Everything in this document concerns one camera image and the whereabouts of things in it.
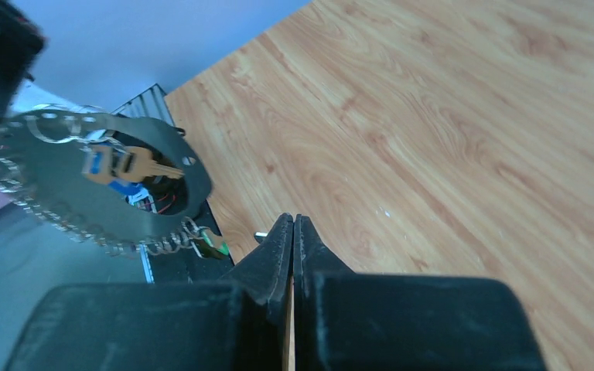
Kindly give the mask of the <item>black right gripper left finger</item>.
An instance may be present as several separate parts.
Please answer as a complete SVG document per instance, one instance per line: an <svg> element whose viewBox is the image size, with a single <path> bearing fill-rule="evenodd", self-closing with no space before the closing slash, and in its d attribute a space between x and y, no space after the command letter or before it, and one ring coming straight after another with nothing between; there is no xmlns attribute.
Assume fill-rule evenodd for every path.
<svg viewBox="0 0 594 371"><path fill-rule="evenodd" d="M235 370L287 370L292 325L294 219L283 213L224 280L244 290Z"/></svg>

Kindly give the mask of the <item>large metal key ring plate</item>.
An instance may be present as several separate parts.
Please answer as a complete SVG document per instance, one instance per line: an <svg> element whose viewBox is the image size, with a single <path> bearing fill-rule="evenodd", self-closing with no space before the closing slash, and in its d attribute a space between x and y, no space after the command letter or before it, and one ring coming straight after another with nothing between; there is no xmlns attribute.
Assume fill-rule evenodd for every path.
<svg viewBox="0 0 594 371"><path fill-rule="evenodd" d="M211 190L183 133L159 119L39 109L0 122L0 192L111 255L210 249L196 218Z"/></svg>

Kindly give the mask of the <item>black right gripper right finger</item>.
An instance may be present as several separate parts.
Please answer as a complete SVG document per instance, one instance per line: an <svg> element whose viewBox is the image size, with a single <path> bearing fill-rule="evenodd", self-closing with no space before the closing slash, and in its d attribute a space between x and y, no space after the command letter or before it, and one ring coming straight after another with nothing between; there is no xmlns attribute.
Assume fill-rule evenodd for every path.
<svg viewBox="0 0 594 371"><path fill-rule="evenodd" d="M359 308L350 296L353 271L322 241L310 217L293 232L297 370L358 370Z"/></svg>

